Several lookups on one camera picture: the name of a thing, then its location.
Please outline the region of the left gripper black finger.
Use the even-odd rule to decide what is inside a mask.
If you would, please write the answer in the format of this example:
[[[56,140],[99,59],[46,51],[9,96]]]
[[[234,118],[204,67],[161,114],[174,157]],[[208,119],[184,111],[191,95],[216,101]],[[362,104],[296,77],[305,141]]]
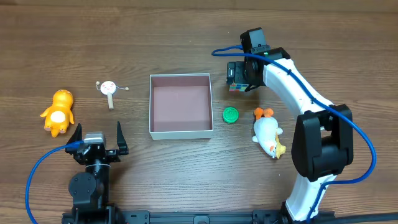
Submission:
[[[119,149],[119,154],[120,155],[128,155],[129,154],[129,148],[127,146],[126,140],[123,135],[123,131],[121,129],[121,123],[118,121],[117,122],[117,145]]]
[[[70,147],[66,147],[65,152],[69,154],[75,154],[82,142],[82,126],[80,123],[78,123],[75,132],[67,142],[67,145],[70,145]]]

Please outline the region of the colourful puzzle cube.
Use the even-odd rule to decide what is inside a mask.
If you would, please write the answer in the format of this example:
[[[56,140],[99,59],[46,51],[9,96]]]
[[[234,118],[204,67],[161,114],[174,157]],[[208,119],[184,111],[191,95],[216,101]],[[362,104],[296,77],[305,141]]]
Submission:
[[[240,92],[245,92],[245,89],[249,85],[247,83],[232,83],[229,86],[229,91],[240,91]]]

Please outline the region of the white plush duck orange feet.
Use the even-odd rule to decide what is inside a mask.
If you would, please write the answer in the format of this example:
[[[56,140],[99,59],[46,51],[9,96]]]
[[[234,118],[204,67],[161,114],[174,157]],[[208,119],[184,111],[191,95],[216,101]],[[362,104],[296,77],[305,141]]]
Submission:
[[[274,111],[270,108],[256,108],[254,110],[254,136],[252,141],[259,143],[266,154],[273,159],[279,159],[286,151],[286,147],[279,141],[283,133],[277,120],[273,117]]]

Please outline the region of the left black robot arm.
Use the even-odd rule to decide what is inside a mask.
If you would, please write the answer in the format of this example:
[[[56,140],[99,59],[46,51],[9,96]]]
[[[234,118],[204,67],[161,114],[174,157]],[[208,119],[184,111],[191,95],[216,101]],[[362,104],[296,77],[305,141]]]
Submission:
[[[128,221],[117,205],[109,202],[110,163],[119,162],[129,154],[121,124],[117,123],[117,149],[106,149],[102,132],[82,135],[79,124],[67,142],[65,152],[85,166],[83,172],[74,175],[68,190],[73,197],[70,213],[62,215],[62,224],[125,224]]]

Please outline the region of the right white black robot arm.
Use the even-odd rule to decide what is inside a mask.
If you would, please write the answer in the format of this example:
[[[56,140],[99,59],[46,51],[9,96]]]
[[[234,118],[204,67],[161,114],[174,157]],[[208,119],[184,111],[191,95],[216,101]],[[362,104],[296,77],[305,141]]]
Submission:
[[[260,45],[251,50],[232,47],[242,62],[228,64],[227,82],[241,75],[247,90],[266,86],[274,91],[296,118],[292,160],[298,172],[292,193],[282,203],[274,223],[315,223],[330,220],[318,210],[329,185],[353,161],[352,112],[322,97],[296,69],[283,49]]]

